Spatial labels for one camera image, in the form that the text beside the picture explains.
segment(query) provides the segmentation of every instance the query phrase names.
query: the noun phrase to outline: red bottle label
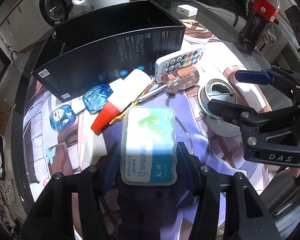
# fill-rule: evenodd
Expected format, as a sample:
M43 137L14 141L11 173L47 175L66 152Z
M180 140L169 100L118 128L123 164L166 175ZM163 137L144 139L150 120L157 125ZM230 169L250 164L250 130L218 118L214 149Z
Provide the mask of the red bottle label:
M273 23L279 10L267 0L254 0L252 9L260 13L269 22Z

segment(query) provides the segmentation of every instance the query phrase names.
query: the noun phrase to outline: yellow plastic tool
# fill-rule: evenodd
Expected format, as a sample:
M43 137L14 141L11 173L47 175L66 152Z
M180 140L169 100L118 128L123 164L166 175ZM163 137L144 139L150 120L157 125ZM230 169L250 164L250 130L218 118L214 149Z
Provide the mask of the yellow plastic tool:
M146 89L143 90L143 92L141 93L141 96L143 96L145 93L147 93L147 92L149 91L149 89L150 89L150 87L152 86L153 82L154 82L154 80L152 80L152 81L150 82L150 84L146 87ZM130 105L128 105L128 107L127 107L121 114L119 114L117 117L115 117L114 119L112 119L111 122L109 122L109 125L113 125L113 124L114 124L115 122L117 122L117 121L122 121L123 118L124 118L124 115L125 115L125 113L126 113L126 111L127 111L127 109L128 109L130 106L135 106L137 103L138 103L137 100L133 101Z

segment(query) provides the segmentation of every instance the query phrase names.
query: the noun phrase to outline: washing machine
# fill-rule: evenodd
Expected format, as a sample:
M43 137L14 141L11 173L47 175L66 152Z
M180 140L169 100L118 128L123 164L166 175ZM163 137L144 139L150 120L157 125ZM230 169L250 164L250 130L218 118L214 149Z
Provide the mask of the washing machine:
M34 0L42 18L51 26L88 12L88 6L74 5L71 0Z

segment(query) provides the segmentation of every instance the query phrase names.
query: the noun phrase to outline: glass table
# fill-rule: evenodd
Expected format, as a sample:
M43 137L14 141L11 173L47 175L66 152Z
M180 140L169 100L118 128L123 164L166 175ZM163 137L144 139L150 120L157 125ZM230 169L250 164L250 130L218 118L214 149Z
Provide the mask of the glass table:
M258 51L252 55L242 52L236 46L239 31L213 10L195 1L154 1L178 19L188 20L183 21L186 24L191 24L195 29L203 26L219 39L206 44L201 67L198 67L201 75L209 73L225 80L233 86L238 103L258 108L260 113L291 106L291 101L271 86L243 86L236 82L236 70L269 69L270 64ZM178 14L177 6L181 4L198 8L197 15L185 17ZM29 68L35 55L38 54L33 51L21 76L11 126L13 171L18 178L18 193L26 213L29 213L54 173L61 171L64 175L71 175L81 172L96 164L101 156L107 155L113 143L120 143L122 138L122 122L107 127L100 135L93 133L90 126L96 116L86 110L77 116L69 128L59 133L53 131L49 116L62 103L30 75ZM273 178L277 167L245 161L240 133L233 128L234 132L231 133L230 129L230 134L228 131L225 136L222 123L211 123L198 99L198 91L205 85L205 79L201 77L198 85L187 91L174 97L162 93L143 105L173 108L178 142L184 142L191 154L220 173L233 175L237 171L243 172L260 194ZM183 240L189 237L197 200L186 190L180 177L169 187L143 188L127 187L117 176L112 190L100 198L100 203L111 235L128 239L131 234L138 233L152 239ZM222 229L224 220L225 195L220 194L219 229ZM78 196L75 194L73 221L79 238L82 230Z

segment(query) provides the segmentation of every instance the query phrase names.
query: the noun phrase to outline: blue circular icon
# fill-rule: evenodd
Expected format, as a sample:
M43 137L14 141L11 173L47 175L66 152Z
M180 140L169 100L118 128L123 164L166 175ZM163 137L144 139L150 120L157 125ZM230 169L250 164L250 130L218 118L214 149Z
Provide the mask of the blue circular icon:
M125 76L126 74L128 74L127 70L120 71L120 76Z

